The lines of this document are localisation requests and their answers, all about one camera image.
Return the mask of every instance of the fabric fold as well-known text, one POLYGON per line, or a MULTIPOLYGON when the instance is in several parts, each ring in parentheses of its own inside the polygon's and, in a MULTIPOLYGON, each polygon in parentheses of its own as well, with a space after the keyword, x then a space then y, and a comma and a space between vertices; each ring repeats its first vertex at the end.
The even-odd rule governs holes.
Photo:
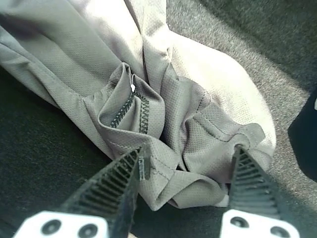
POLYGON ((233 59, 171 32, 165 0, 3 0, 0 65, 111 159, 147 144, 152 210, 225 206, 237 144, 270 164, 261 94, 233 59))

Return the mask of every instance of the dark gray carpet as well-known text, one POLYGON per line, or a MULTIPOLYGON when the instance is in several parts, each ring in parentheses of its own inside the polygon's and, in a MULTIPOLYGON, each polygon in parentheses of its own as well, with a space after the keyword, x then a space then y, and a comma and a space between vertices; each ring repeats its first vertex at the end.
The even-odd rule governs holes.
MULTIPOLYGON (((316 237, 317 3, 167 2, 171 30, 232 56, 263 93, 277 133, 270 175, 302 237, 316 237)), ((58 206, 105 164, 105 156, 63 113, 0 71, 0 220, 5 216, 17 226, 26 216, 58 206)), ((217 238, 222 213, 169 205, 152 212, 139 199, 133 231, 139 238, 217 238)))

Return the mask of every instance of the stitched seam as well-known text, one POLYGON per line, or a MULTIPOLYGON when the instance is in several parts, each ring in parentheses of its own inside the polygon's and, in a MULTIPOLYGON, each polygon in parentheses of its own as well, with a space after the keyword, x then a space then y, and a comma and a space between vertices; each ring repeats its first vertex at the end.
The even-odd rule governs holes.
POLYGON ((124 116, 127 114, 129 109, 132 106, 134 99, 134 93, 131 93, 128 100, 124 103, 124 105, 121 107, 120 111, 115 115, 114 119, 110 123, 110 127, 117 128, 124 116))
POLYGON ((219 127, 217 127, 211 120, 209 120, 204 114, 201 113, 201 115, 207 120, 209 121, 214 127, 216 127, 220 132, 222 132, 223 134, 225 135, 229 135, 229 136, 235 136, 235 135, 243 135, 244 137, 246 137, 246 139, 248 140, 248 143, 249 143, 249 147, 248 149, 251 147, 251 142, 250 142, 250 139, 247 135, 245 134, 242 134, 242 133, 236 133, 236 134, 228 134, 228 133, 225 133, 224 131, 222 131, 219 127))
MULTIPOLYGON (((124 148, 124 149, 128 149, 128 150, 131 150, 131 149, 132 149, 132 147, 125 146, 125 145, 119 145, 119 144, 114 143, 114 142, 112 142, 112 141, 110 141, 110 140, 108 140, 108 139, 107 139, 107 141, 108 141, 110 144, 112 144, 112 145, 116 145, 116 146, 119 146, 119 147, 124 148)), ((162 165, 164 165, 165 167, 169 168, 170 170, 172 170, 172 171, 174 170, 172 167, 168 166, 168 165, 165 164, 163 161, 159 160, 158 158, 154 157, 153 155, 151 155, 151 158, 154 158, 155 160, 159 161, 162 165)))
POLYGON ((206 128, 203 127, 203 125, 201 125, 201 123, 200 123, 199 121, 197 121, 196 118, 193 118, 193 119, 194 119, 194 121, 195 121, 198 125, 200 125, 200 127, 201 127, 202 129, 204 129, 205 132, 207 132, 209 135, 211 135, 211 136, 214 137, 215 139, 217 139, 217 140, 219 140, 219 141, 222 141, 222 142, 228 142, 228 141, 229 141, 229 140, 222 140, 222 139, 220 139, 219 137, 217 137, 216 135, 211 134, 209 131, 207 131, 206 128))
POLYGON ((200 114, 201 114, 207 121, 209 121, 214 127, 216 127, 220 132, 222 132, 223 134, 225 134, 225 135, 231 135, 231 136, 234 136, 234 135, 235 135, 235 134, 228 134, 228 133, 222 131, 222 130, 221 130, 218 126, 216 126, 211 120, 209 120, 204 114, 202 114, 201 112, 200 112, 200 114))
MULTIPOLYGON (((222 142, 229 142, 229 141, 230 141, 230 139, 228 139, 228 140, 222 140, 222 139, 220 139, 219 137, 217 137, 216 135, 211 134, 209 131, 207 131, 206 128, 203 127, 203 125, 201 125, 201 123, 200 123, 199 121, 197 121, 196 118, 193 118, 193 119, 194 119, 194 121, 195 121, 198 125, 200 125, 200 126, 204 129, 204 131, 206 131, 209 135, 211 135, 211 136, 214 137, 215 139, 217 139, 217 140, 219 140, 219 141, 222 141, 222 142)), ((247 150, 250 149, 250 147, 251 147, 251 142, 250 142, 249 138, 248 138, 245 134, 237 133, 237 134, 234 134, 234 135, 231 135, 231 136, 235 136, 235 135, 242 135, 242 136, 244 136, 244 137, 247 139, 248 143, 249 143, 249 146, 248 146, 247 150)))
POLYGON ((162 165, 164 165, 165 167, 168 167, 170 170, 174 170, 173 168, 171 168, 170 166, 168 166, 167 164, 165 164, 163 161, 159 160, 158 158, 154 157, 153 155, 151 155, 151 158, 156 159, 156 160, 159 161, 162 165))
POLYGON ((166 178, 169 181, 169 178, 166 175, 162 174, 160 171, 158 171, 157 169, 155 169, 152 166, 151 166, 151 169, 153 170, 153 174, 159 174, 159 175, 163 176, 164 178, 166 178))
POLYGON ((149 112, 150 112, 150 102, 143 97, 141 94, 135 94, 141 99, 141 112, 140 112, 140 129, 139 132, 142 134, 148 133, 149 128, 149 112))
POLYGON ((200 102, 199 102, 199 104, 198 104, 198 107, 197 107, 196 113, 198 112, 198 110, 199 110, 200 106, 202 105, 203 100, 204 100, 204 98, 205 98, 205 95, 206 95, 206 91, 204 91, 203 97, 201 98, 201 100, 200 100, 200 102))

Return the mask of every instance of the gray mesh fabric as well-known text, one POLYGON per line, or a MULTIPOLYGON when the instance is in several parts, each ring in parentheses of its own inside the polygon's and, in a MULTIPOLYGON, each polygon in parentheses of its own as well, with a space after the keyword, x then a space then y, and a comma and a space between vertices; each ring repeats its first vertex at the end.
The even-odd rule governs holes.
POLYGON ((0 64, 110 158, 149 144, 151 209, 226 206, 234 146, 267 169, 273 122, 243 68, 169 31, 165 11, 165 0, 2 0, 0 64))

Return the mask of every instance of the screw hole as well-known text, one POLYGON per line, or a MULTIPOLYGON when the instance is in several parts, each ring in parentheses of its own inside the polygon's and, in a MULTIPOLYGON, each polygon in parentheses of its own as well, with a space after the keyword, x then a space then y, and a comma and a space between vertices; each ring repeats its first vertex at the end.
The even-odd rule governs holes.
POLYGON ((230 220, 230 223, 241 228, 248 228, 249 223, 242 217, 234 217, 230 220))
POLYGON ((59 230, 60 226, 61 222, 59 220, 51 220, 42 226, 42 233, 45 235, 52 235, 59 230))
POLYGON ((271 228, 271 234, 282 237, 282 238, 290 238, 291 236, 289 233, 282 227, 272 227, 271 228))
POLYGON ((80 238, 93 238, 96 236, 97 232, 98 232, 98 227, 96 225, 87 224, 79 230, 78 236, 80 238))

